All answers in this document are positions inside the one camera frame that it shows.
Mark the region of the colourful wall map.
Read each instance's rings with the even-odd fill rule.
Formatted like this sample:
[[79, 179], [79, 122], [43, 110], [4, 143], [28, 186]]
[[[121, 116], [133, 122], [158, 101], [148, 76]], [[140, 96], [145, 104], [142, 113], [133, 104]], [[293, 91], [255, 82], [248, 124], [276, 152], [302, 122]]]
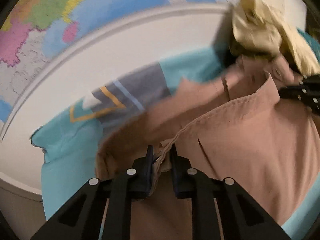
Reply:
[[45, 65], [89, 32], [134, 12], [236, 0], [19, 0], [1, 27], [1, 123]]

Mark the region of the pink jacket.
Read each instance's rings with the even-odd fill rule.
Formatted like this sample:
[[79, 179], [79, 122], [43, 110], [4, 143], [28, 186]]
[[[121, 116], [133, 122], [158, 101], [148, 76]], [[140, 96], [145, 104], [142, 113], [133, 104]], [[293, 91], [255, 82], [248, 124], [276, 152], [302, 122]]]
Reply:
[[111, 179], [153, 146], [156, 189], [132, 204], [132, 239], [191, 239], [191, 202], [175, 197], [169, 148], [210, 178], [235, 179], [293, 238], [319, 213], [319, 117], [278, 90], [300, 80], [283, 56], [241, 56], [214, 81], [182, 80], [175, 95], [115, 130], [97, 152]]

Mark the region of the teal grey bed sheet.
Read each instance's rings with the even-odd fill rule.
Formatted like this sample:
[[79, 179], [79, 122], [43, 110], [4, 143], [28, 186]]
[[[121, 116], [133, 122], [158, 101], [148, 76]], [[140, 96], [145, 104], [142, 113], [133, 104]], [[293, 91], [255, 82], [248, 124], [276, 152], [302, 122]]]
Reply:
[[[126, 172], [132, 166], [111, 179], [97, 177], [97, 152], [115, 130], [175, 95], [182, 80], [191, 81], [179, 77], [178, 83], [171, 86], [169, 79], [177, 77], [178, 70], [193, 70], [202, 64], [211, 67], [213, 52], [209, 49], [176, 61], [156, 63], [114, 80], [31, 135], [31, 144], [44, 153], [41, 180], [47, 221], [36, 233], [36, 239], [132, 239], [132, 204], [146, 200], [156, 189], [154, 149], [152, 189], [143, 200], [129, 196]], [[244, 54], [238, 58], [241, 56], [266, 61], [276, 58]], [[288, 64], [300, 76], [292, 85], [310, 77]], [[179, 200], [191, 202], [191, 239], [295, 239], [235, 179], [210, 178], [193, 166], [188, 173], [194, 174], [197, 199]], [[319, 213], [299, 239], [319, 239]]]

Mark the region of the white curved headboard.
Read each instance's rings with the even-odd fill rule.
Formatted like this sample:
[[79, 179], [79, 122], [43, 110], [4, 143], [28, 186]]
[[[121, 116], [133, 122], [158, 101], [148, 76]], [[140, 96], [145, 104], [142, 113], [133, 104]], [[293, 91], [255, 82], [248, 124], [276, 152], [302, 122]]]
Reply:
[[43, 153], [29, 138], [84, 95], [141, 66], [227, 39], [230, 6], [186, 3], [141, 11], [87, 34], [18, 98], [1, 131], [1, 180], [41, 194]]

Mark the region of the beige jacket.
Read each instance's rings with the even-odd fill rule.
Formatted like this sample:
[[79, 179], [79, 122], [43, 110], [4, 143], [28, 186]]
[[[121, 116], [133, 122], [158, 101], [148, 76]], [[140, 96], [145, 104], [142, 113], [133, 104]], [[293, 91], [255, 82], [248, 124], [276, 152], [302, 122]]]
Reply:
[[319, 61], [310, 44], [273, 8], [262, 0], [240, 0], [232, 11], [234, 55], [272, 59], [284, 55], [300, 74], [319, 74]]

